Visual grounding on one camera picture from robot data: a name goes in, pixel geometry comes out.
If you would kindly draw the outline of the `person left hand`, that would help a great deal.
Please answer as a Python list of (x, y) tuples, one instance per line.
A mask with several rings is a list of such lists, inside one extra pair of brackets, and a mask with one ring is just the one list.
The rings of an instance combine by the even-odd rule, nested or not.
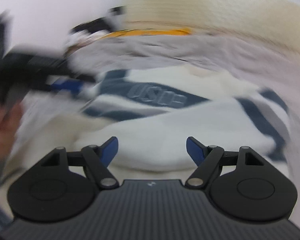
[(0, 104), (0, 160), (10, 154), (22, 117), (21, 102), (16, 103), (9, 111)]

